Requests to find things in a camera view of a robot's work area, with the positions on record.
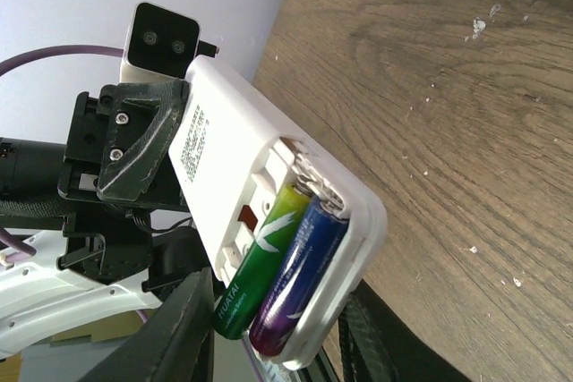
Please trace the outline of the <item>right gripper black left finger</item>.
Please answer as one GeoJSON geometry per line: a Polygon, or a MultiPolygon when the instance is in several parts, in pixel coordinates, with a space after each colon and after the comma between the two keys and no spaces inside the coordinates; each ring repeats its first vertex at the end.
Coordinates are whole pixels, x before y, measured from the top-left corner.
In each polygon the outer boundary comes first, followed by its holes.
{"type": "Polygon", "coordinates": [[[214,372],[212,272],[190,274],[151,319],[84,375],[84,382],[211,381],[214,372]]]}

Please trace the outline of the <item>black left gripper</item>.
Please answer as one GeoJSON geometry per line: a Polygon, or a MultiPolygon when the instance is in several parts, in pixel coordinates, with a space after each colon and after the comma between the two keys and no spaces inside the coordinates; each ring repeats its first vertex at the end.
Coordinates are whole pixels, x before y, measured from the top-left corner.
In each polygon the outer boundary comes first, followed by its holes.
{"type": "Polygon", "coordinates": [[[152,264],[151,212],[187,209],[168,149],[189,95],[187,81],[171,80],[77,97],[57,185],[77,206],[61,267],[112,284],[152,264]]]}

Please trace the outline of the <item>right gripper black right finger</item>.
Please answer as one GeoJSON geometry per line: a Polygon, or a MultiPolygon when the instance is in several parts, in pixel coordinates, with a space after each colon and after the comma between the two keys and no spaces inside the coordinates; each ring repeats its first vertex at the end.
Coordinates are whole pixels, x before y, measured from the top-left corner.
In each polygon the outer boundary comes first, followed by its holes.
{"type": "Polygon", "coordinates": [[[361,281],[338,318],[345,381],[467,381],[361,281]]]}

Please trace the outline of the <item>white remote control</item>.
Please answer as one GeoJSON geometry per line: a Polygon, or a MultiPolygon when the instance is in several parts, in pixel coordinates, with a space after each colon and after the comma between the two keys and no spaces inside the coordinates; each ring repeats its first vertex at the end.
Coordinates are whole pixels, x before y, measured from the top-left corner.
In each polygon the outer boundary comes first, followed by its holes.
{"type": "Polygon", "coordinates": [[[258,356],[307,367],[384,243],[379,196],[227,65],[195,58],[190,96],[168,154],[213,272],[226,289],[283,186],[341,206],[349,225],[281,353],[258,356]]]}

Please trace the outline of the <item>green battery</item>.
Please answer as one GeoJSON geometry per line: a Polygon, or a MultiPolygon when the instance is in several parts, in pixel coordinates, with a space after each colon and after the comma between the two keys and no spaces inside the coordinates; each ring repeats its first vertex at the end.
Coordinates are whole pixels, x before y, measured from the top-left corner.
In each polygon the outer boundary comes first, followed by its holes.
{"type": "Polygon", "coordinates": [[[278,193],[251,248],[214,310],[212,326],[226,339],[241,338],[252,323],[312,196],[313,192],[300,183],[289,183],[278,193]]]}

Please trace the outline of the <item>blue purple battery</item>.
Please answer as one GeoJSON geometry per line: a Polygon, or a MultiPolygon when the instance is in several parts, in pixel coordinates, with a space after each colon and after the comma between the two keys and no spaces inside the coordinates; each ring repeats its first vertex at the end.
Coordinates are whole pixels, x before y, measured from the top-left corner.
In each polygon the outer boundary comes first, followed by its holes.
{"type": "Polygon", "coordinates": [[[340,211],[330,199],[312,199],[250,328],[251,345],[260,355],[279,355],[292,335],[346,234],[349,220],[340,211]]]}

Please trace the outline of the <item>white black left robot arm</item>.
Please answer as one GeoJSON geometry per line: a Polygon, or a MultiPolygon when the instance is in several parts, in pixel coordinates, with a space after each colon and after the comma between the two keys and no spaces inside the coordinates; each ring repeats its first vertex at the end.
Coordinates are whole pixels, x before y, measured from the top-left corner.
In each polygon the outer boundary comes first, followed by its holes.
{"type": "Polygon", "coordinates": [[[65,144],[1,141],[1,355],[119,313],[158,308],[206,267],[168,148],[186,81],[81,93],[65,144]]]}

